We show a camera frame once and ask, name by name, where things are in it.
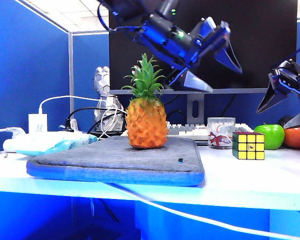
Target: white desk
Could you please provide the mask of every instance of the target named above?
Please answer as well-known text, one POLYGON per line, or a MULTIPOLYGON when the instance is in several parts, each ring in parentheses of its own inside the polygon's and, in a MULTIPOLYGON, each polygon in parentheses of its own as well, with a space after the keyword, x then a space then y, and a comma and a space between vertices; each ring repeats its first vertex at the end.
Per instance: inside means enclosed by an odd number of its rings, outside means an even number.
MULTIPOLYGON (((239 160, 231 150, 199 147, 205 181, 199 187, 123 184, 152 200, 193 205, 300 211, 300 150, 266 150, 265 160, 239 160)), ((100 182, 47 180, 26 172, 27 158, 0 154, 0 191, 133 200, 100 182)))

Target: clear glass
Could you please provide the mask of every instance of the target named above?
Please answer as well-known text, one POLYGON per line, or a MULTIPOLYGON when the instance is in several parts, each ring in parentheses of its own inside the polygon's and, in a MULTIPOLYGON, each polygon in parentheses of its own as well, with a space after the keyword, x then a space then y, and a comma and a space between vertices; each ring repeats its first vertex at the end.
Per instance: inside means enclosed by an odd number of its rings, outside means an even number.
POLYGON ((235 128, 235 117, 208 117, 208 146, 215 149, 231 149, 232 133, 235 128))

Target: rubik's cube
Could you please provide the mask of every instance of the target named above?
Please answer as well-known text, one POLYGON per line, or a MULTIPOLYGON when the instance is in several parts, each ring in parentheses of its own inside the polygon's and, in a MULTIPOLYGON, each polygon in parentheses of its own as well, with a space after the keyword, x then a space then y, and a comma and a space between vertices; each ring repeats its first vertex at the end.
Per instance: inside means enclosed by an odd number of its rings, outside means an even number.
POLYGON ((234 132, 232 155, 237 159, 264 160, 265 135, 259 132, 234 132))

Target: keyboard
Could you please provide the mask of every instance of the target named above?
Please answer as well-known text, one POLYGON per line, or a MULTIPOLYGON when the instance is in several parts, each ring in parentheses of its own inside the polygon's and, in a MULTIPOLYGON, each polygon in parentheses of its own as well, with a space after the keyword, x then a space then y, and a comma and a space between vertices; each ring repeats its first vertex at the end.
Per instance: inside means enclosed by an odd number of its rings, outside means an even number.
MULTIPOLYGON (((209 132, 204 124, 167 124, 168 137, 193 139, 198 146, 208 145, 209 132)), ((236 132, 250 132, 253 130, 245 123, 235 124, 236 132)))

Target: orange pineapple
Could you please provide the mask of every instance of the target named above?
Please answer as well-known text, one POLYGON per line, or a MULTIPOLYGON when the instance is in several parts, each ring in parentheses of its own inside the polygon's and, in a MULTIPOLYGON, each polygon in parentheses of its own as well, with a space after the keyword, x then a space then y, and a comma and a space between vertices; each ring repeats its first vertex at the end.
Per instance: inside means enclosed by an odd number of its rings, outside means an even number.
POLYGON ((167 122, 164 105, 160 99, 155 96, 157 90, 161 94, 161 83, 157 80, 162 75, 157 76, 162 70, 154 72, 158 65, 152 65, 153 57, 148 61, 147 55, 142 55, 138 65, 132 67, 131 78, 132 86, 126 85, 123 88, 131 89, 135 96, 127 107, 125 117, 127 137, 129 143, 134 148, 153 149, 163 146, 167 141, 167 122))

